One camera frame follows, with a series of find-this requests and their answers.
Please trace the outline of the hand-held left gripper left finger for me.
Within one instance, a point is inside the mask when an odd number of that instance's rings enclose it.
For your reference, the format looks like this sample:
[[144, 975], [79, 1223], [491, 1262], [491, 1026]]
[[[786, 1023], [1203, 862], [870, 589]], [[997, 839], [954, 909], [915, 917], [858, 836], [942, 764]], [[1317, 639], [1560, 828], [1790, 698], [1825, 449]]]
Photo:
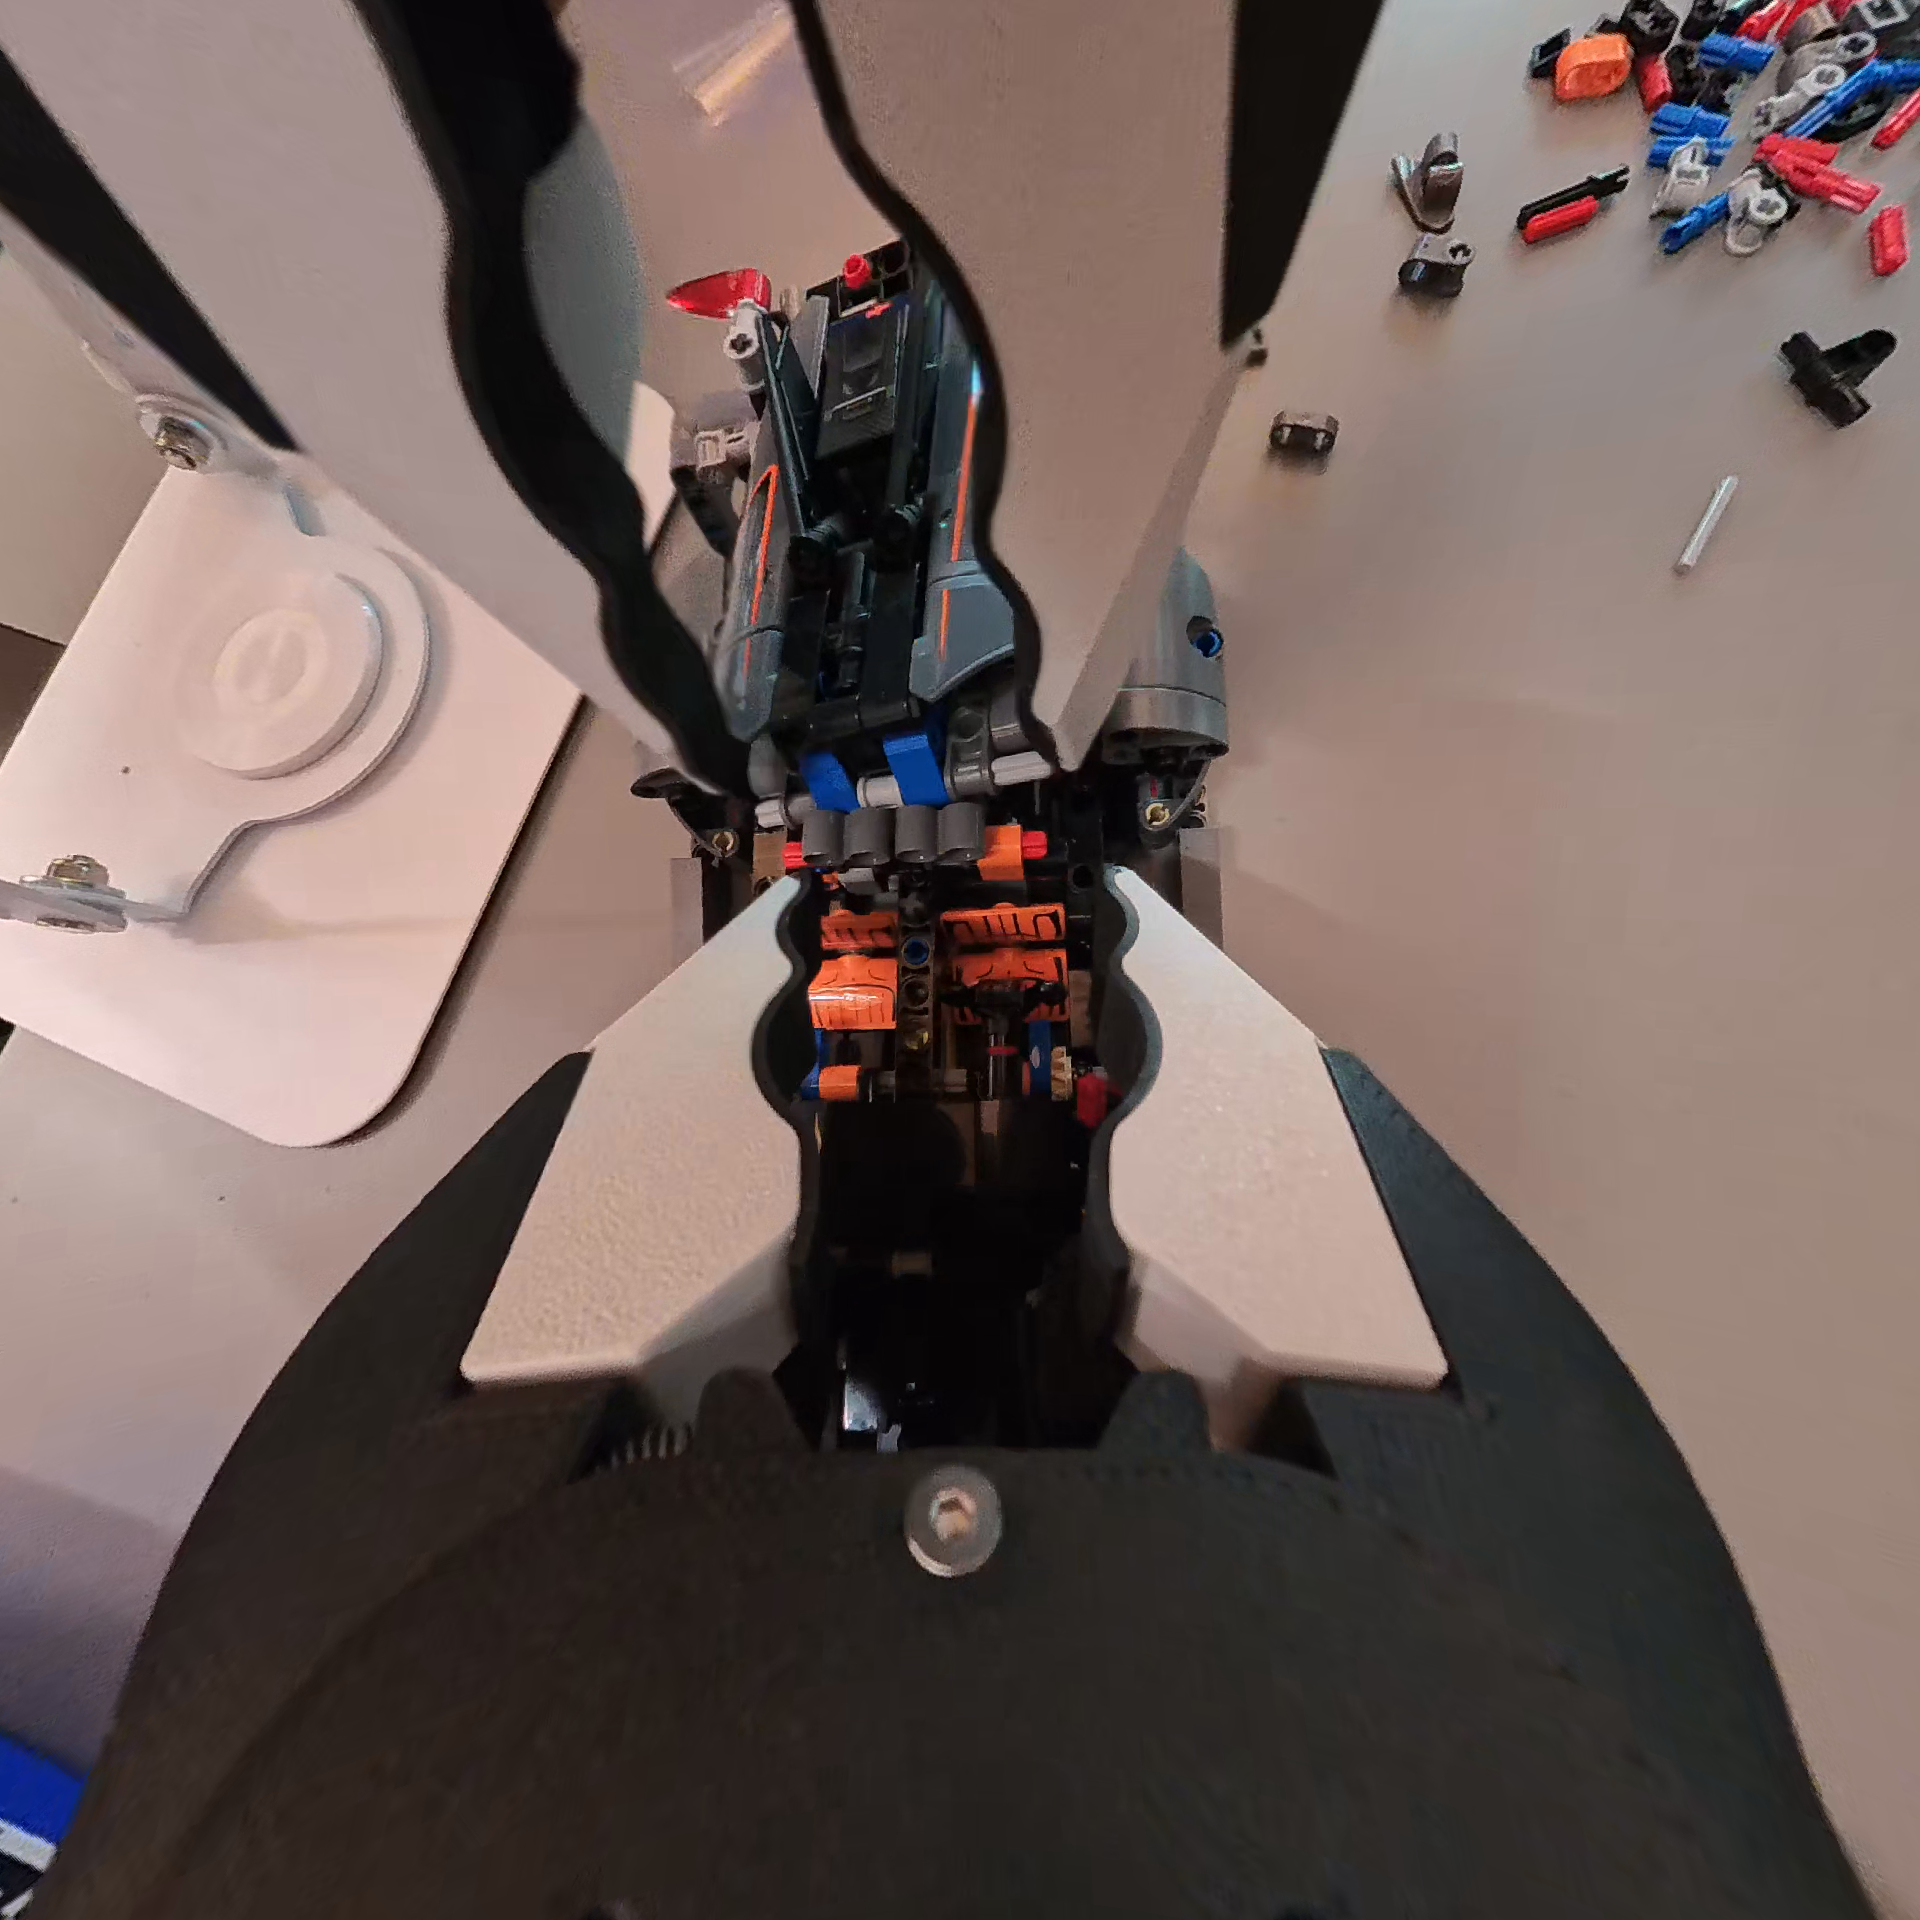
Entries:
[[801, 1138], [755, 1045], [798, 901], [776, 881], [592, 1041], [464, 1351], [472, 1386], [616, 1380], [690, 1423], [709, 1380], [793, 1351]]

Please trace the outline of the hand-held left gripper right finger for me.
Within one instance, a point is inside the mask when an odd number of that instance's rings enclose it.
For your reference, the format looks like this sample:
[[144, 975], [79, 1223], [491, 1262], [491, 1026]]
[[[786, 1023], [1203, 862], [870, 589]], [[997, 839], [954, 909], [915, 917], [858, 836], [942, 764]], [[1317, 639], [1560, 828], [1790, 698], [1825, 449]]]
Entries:
[[1112, 884], [1145, 1023], [1109, 1145], [1121, 1345], [1190, 1376], [1235, 1452], [1299, 1380], [1441, 1384], [1442, 1342], [1315, 1033], [1145, 879]]

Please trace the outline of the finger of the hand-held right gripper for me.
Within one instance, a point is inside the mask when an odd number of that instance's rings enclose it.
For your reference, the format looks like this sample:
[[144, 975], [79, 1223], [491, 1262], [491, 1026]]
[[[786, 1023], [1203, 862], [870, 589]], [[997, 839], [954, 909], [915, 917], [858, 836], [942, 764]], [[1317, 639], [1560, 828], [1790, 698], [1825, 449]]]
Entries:
[[747, 232], [611, 4], [5, 4], [5, 206], [680, 777], [743, 797], [629, 463], [674, 268]]
[[965, 318], [967, 528], [1064, 767], [1147, 644], [1240, 375], [1235, 4], [793, 4], [849, 174]]

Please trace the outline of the pile of loose lego pieces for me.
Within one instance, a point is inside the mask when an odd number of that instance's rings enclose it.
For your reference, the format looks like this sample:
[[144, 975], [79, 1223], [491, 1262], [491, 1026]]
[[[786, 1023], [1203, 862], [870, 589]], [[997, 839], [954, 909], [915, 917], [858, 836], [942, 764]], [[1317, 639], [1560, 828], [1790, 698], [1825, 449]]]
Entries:
[[1593, 4], [1521, 72], [1552, 112], [1599, 108], [1635, 137], [1625, 159], [1521, 200], [1522, 249], [1645, 197], [1662, 257], [1714, 241], [1750, 261], [1821, 207], [1858, 225], [1872, 280], [1915, 271], [1915, 190], [1870, 174], [1915, 148], [1915, 4]]

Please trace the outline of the large lego car chassis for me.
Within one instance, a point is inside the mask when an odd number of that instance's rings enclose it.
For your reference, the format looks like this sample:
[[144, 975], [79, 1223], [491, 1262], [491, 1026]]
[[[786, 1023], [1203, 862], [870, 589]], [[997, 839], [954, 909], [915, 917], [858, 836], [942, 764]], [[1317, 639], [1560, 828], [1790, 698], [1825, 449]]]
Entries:
[[801, 950], [813, 1041], [781, 1034], [822, 1186], [768, 1370], [827, 1449], [1085, 1446], [1135, 1365], [1123, 1254], [1089, 1229], [1095, 1138], [1137, 1071], [1109, 1014], [1114, 860], [1182, 887], [1227, 749], [1210, 576], [1177, 551], [1153, 646], [1093, 760], [1029, 753], [1011, 652], [921, 708], [947, 804], [818, 812], [803, 748], [858, 775], [880, 742], [791, 726], [757, 744], [757, 849], [813, 872]]

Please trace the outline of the black lego cross piece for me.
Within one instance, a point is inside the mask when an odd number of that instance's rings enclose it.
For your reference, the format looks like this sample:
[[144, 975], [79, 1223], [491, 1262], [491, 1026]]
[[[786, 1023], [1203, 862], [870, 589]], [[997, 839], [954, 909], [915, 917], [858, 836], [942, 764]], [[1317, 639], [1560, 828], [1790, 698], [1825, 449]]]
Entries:
[[1830, 346], [1799, 329], [1782, 342], [1778, 354], [1799, 400], [1830, 425], [1850, 428], [1870, 412], [1865, 381], [1886, 365], [1897, 344], [1897, 336], [1886, 326], [1870, 326]]

